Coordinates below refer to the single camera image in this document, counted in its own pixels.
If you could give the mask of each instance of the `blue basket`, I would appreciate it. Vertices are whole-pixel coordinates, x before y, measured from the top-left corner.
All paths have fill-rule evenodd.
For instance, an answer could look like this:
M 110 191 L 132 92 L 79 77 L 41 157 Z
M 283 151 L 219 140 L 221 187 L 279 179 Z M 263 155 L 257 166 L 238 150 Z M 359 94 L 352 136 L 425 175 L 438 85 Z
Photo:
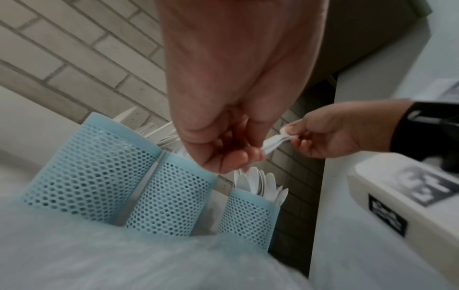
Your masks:
M 131 129 L 92 113 L 32 180 L 23 200 L 109 223 L 161 153 Z
M 261 196 L 233 188 L 219 225 L 219 233 L 231 233 L 268 250 L 281 208 Z
M 189 236 L 216 183 L 216 175 L 193 161 L 165 153 L 126 227 Z

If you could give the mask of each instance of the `perforated mesh pattern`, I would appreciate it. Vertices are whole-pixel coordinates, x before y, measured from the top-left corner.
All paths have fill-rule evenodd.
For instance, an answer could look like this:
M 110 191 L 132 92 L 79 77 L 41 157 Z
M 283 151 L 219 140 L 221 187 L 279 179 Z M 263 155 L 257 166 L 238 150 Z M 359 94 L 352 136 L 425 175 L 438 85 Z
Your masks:
M 230 195 L 219 225 L 219 233 L 233 233 L 268 250 L 275 221 L 272 211 Z
M 212 188 L 194 172 L 162 162 L 126 227 L 151 234 L 189 236 Z
M 84 123 L 24 193 L 29 205 L 110 222 L 157 156 Z

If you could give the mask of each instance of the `brick wall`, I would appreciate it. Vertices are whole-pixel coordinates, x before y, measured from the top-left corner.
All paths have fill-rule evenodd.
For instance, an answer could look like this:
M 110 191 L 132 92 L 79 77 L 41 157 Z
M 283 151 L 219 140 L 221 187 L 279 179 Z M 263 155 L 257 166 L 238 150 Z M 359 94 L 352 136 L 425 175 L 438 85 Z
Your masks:
M 134 106 L 137 114 L 125 123 L 132 129 L 170 121 L 153 0 L 1 0 L 0 43 L 0 85 L 75 122 Z M 329 102 L 321 95 L 300 98 L 270 135 Z M 307 273 L 324 162 L 288 144 L 268 159 L 256 166 L 290 189 L 271 252 Z M 217 190 L 229 194 L 232 179 L 220 176 Z

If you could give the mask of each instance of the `clear plastic wrap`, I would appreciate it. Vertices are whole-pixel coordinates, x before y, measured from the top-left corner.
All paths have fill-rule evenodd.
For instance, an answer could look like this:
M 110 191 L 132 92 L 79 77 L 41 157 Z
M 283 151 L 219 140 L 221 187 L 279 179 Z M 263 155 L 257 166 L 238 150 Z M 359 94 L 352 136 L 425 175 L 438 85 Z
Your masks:
M 231 236 L 162 237 L 23 205 L 0 207 L 0 289 L 311 289 Z

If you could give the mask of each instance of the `forearm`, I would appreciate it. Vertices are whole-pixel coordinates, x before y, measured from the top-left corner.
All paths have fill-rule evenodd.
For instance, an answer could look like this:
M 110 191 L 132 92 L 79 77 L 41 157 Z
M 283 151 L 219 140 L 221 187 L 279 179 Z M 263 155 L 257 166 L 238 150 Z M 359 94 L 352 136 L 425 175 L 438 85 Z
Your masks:
M 349 118 L 360 149 L 389 152 L 394 130 L 412 104 L 399 99 L 355 103 Z

